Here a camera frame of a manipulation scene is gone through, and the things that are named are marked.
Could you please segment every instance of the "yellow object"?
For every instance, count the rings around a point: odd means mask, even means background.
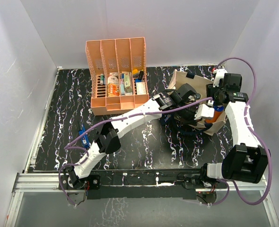
[[[137,74],[138,72],[138,70],[132,70],[132,75]]]
[[[120,96],[120,89],[117,84],[108,84],[107,88],[108,97]]]

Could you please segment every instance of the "gray floor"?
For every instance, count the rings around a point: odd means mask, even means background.
[[[224,196],[220,192],[218,199]],[[250,201],[259,191],[243,192]],[[269,227],[263,203],[249,206],[236,192],[208,209],[178,198],[102,199],[74,209],[61,193],[24,193],[16,227]]]

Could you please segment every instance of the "orange plastic organizer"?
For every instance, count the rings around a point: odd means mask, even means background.
[[[86,42],[86,55],[92,79],[91,108],[94,115],[123,114],[149,100],[146,74],[146,43],[144,37],[107,39]],[[101,74],[144,71],[146,94],[137,95],[135,79],[133,95],[107,97],[107,85],[100,85]]]

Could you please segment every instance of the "metal bar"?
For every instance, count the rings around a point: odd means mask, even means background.
[[[264,194],[264,190],[260,190],[261,196]],[[279,221],[274,209],[270,194],[267,195],[266,199],[263,201],[263,205],[266,209],[267,216],[271,227],[279,227]]]
[[[4,227],[14,227],[17,220],[17,215],[21,207],[22,199],[23,199],[23,192],[13,192],[9,211],[7,214],[7,219],[5,221]]]
[[[228,182],[231,191],[235,191],[232,182]],[[259,183],[237,182],[241,191],[260,191],[265,190],[266,181],[262,179]],[[13,188],[13,192],[61,192],[58,189],[58,174],[18,174]],[[208,192],[210,189],[196,189],[198,192]],[[217,189],[217,191],[226,191],[226,189]],[[68,190],[67,192],[83,192],[83,190]]]
[[[48,116],[48,112],[49,112],[50,103],[52,101],[52,96],[53,96],[54,88],[55,88],[55,85],[56,85],[56,82],[57,82],[60,70],[61,69],[57,70],[52,90],[50,91],[49,97],[47,99],[47,103],[46,103],[46,106],[45,106],[45,110],[44,110],[44,114],[43,114],[41,123],[40,123],[39,127],[36,130],[35,137],[34,137],[34,140],[32,142],[30,153],[29,153],[29,156],[28,156],[28,159],[27,159],[27,162],[26,162],[25,173],[28,173],[29,167],[31,165],[35,164],[36,155],[37,155],[37,152],[39,150],[39,143],[41,141],[42,133],[43,133],[43,130],[44,130],[44,127],[45,127],[45,123],[46,123],[46,120],[47,120],[47,116]]]

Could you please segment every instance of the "table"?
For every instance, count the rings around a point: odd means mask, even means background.
[[[148,67],[150,97],[167,88],[175,69],[212,79],[213,67]],[[64,146],[78,136],[78,120],[86,129],[102,120],[101,116],[93,115],[90,98],[89,69],[59,71],[35,167],[29,172],[58,171],[63,163],[78,162],[83,153],[64,150]],[[94,134],[90,133],[89,141],[93,138]],[[95,169],[198,168],[204,163],[221,162],[232,148],[232,135],[228,122],[211,137],[205,133],[183,136],[172,127],[161,126],[158,120],[153,120],[127,133],[121,144],[120,150],[103,158]]]

